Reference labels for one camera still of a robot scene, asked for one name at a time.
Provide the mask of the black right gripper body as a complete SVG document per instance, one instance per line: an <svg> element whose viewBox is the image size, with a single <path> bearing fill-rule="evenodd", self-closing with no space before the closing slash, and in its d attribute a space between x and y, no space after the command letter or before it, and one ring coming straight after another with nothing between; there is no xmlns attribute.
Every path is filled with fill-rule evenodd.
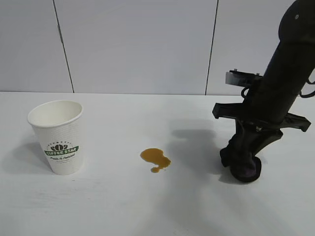
<svg viewBox="0 0 315 236"><path fill-rule="evenodd" d="M225 82L229 85L243 87L241 103L216 103L213 115L218 118L243 120L249 127L257 131L278 130L281 128L295 128L303 132L310 127L310 122L298 115L289 113L294 99L292 95L277 90L266 89L259 92L263 76L258 73L245 73L241 71L228 71Z"/></svg>

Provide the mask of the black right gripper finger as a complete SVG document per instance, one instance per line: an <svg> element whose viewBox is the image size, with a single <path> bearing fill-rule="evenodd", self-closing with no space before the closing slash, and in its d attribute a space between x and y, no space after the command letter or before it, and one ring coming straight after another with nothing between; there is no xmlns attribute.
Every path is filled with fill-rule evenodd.
<svg viewBox="0 0 315 236"><path fill-rule="evenodd" d="M233 147L236 150L249 150L248 125L243 120L235 120L236 133L233 136Z"/></svg>
<svg viewBox="0 0 315 236"><path fill-rule="evenodd" d="M252 128L243 129L243 162L251 162L263 148L281 139L281 130L262 130L256 131Z"/></svg>

